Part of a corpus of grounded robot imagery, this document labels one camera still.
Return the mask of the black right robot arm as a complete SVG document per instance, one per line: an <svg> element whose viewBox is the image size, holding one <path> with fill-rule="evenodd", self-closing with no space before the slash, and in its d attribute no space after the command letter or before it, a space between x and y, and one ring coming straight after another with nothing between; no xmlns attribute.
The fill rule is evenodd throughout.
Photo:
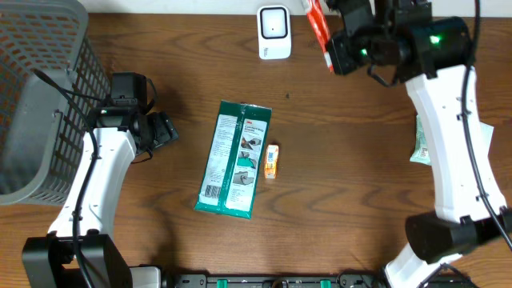
<svg viewBox="0 0 512 288"><path fill-rule="evenodd" d="M423 287L441 270L497 239L511 240L511 209L482 140L474 61L479 24L436 19L428 1L329 0L343 21L326 44L333 70L392 66L423 128L434 177L431 212L406 220L407 243L384 268L388 287Z"/></svg>

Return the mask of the red white sachet stick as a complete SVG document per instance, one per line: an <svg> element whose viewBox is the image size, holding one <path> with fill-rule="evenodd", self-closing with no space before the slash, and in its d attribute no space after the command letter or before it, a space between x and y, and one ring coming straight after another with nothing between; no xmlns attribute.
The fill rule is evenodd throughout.
<svg viewBox="0 0 512 288"><path fill-rule="evenodd" d="M316 39L322 49L326 66L330 72L333 72L333 64L326 48L328 41L330 40L330 30L322 10L322 5L319 0L302 0L302 5L313 32L315 33Z"/></svg>

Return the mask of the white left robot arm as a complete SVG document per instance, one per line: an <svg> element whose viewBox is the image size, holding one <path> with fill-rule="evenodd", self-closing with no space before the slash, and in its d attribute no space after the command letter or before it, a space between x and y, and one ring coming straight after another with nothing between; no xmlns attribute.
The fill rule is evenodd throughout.
<svg viewBox="0 0 512 288"><path fill-rule="evenodd" d="M28 238L22 263L32 287L162 287L158 266L128 266L113 240L122 184L140 154L178 139L147 96L152 81L115 73L108 95L87 114L83 152L70 193L44 237Z"/></svg>

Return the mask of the light green wipes packet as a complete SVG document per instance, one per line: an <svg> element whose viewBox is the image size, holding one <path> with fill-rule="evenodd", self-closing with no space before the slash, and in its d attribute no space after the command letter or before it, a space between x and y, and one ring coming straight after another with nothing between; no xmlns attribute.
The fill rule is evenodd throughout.
<svg viewBox="0 0 512 288"><path fill-rule="evenodd" d="M424 134L420 116L416 115L415 124L415 146L412 155L410 156L411 162L421 163L424 165L431 165L429 151L427 148L426 136Z"/></svg>

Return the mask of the green white 3M package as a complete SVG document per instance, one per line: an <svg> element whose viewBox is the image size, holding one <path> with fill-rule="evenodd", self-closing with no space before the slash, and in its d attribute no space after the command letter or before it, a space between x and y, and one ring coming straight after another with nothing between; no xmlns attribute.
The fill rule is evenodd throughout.
<svg viewBox="0 0 512 288"><path fill-rule="evenodd" d="M194 209L250 219L272 109L222 101Z"/></svg>

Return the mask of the white toothpaste box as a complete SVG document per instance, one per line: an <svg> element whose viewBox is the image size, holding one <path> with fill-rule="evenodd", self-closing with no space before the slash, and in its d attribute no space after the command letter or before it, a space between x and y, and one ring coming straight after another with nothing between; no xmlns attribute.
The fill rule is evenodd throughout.
<svg viewBox="0 0 512 288"><path fill-rule="evenodd" d="M482 141L483 145L486 148L486 151L490 151L490 144L493 137L494 127L483 122L480 123L481 133L482 133Z"/></svg>

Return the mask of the orange Kleenex tissue pack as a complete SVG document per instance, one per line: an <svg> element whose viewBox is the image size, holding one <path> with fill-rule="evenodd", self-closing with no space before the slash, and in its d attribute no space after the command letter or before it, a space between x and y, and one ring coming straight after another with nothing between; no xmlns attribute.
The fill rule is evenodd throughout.
<svg viewBox="0 0 512 288"><path fill-rule="evenodd" d="M268 145L265 155L264 177L266 179L275 179L278 172L279 146L275 144Z"/></svg>

